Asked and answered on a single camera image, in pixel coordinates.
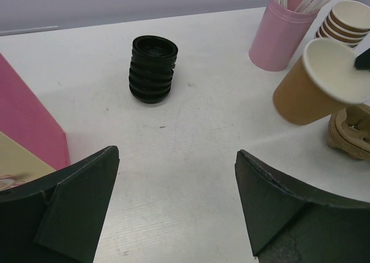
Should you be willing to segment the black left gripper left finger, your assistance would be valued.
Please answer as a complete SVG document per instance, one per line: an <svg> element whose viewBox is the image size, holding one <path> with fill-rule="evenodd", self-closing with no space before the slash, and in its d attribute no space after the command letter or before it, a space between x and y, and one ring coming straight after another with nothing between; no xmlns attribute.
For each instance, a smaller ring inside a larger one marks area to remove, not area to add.
<svg viewBox="0 0 370 263"><path fill-rule="evenodd" d="M2 262L92 262L119 168L108 146L1 191Z"/></svg>

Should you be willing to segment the pink and cream paper bag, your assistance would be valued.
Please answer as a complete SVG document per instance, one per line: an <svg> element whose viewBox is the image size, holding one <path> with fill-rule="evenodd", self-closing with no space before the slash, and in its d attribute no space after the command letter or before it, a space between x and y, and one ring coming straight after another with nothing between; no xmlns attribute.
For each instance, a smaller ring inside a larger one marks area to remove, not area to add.
<svg viewBox="0 0 370 263"><path fill-rule="evenodd" d="M1 57L1 190L70 164L66 134L5 57Z"/></svg>

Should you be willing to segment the brown paper coffee cup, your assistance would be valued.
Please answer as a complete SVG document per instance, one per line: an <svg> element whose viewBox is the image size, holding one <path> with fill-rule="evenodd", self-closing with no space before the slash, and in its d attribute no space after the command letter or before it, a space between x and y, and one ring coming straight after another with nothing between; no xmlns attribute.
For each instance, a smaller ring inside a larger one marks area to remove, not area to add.
<svg viewBox="0 0 370 263"><path fill-rule="evenodd" d="M354 66L357 54L329 39L311 40L277 86L273 104L288 122L307 125L369 100L369 71Z"/></svg>

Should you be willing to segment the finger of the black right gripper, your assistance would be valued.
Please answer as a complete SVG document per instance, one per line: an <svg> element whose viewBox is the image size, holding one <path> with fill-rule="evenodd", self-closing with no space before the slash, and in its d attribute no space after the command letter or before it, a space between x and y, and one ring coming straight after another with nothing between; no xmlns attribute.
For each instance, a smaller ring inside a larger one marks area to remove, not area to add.
<svg viewBox="0 0 370 263"><path fill-rule="evenodd" d="M356 70L370 70L370 49L356 57L354 67Z"/></svg>

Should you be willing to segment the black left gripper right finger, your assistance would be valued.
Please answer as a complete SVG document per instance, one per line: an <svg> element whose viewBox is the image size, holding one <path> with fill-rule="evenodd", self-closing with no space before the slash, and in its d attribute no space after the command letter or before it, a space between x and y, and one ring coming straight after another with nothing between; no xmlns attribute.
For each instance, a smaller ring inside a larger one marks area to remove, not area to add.
<svg viewBox="0 0 370 263"><path fill-rule="evenodd" d="M369 203L313 187L244 150L235 176L259 262L369 261Z"/></svg>

